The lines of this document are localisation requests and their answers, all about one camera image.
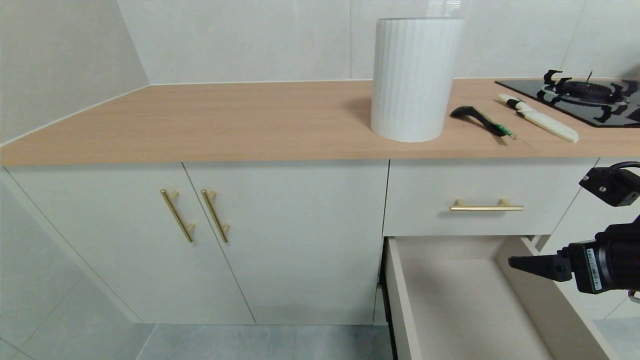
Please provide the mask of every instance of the gas stove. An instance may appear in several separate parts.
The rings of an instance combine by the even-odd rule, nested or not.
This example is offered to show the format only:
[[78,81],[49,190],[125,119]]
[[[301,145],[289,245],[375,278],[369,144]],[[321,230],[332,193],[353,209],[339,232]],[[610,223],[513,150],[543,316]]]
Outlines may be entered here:
[[554,79],[549,70],[542,80],[500,80],[496,83],[536,99],[595,127],[640,127],[639,82]]

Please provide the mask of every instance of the white cylindrical container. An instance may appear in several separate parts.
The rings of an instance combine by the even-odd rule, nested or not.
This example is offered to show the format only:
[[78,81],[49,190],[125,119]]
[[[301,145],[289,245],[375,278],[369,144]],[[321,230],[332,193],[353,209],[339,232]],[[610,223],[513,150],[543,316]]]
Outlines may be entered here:
[[463,19],[380,19],[371,129],[399,142],[440,136]]

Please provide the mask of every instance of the knife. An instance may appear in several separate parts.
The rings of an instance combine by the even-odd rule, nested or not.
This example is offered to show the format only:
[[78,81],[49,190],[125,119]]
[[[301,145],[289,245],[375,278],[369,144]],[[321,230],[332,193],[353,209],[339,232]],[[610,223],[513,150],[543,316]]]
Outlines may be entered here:
[[576,130],[573,130],[572,128],[564,125],[560,121],[550,116],[536,111],[534,108],[527,105],[527,103],[523,100],[507,94],[500,94],[498,95],[498,98],[507,106],[514,109],[520,116],[522,116],[529,122],[542,127],[549,133],[565,139],[566,141],[573,143],[578,142],[579,136]]

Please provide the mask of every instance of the sticker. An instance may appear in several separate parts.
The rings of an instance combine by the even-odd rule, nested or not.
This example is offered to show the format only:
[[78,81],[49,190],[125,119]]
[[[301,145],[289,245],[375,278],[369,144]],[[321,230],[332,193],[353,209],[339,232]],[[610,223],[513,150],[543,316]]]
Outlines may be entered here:
[[598,272],[598,263],[596,262],[596,255],[593,249],[587,249],[587,258],[589,259],[589,269],[591,270],[591,280],[593,280],[593,286],[596,291],[602,290],[602,283],[600,282],[600,272]]

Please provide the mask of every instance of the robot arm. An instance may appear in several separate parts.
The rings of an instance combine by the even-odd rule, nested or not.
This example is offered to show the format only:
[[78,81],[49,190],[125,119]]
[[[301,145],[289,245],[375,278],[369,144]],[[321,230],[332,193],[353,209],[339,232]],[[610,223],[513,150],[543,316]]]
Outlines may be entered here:
[[[627,167],[640,167],[640,162],[592,168],[580,185],[611,206],[631,205],[640,197],[640,176]],[[640,216],[631,224],[610,225],[595,240],[570,243],[556,255],[513,256],[509,265],[554,281],[575,276],[583,293],[628,290],[630,299],[640,303],[634,296],[640,291]]]

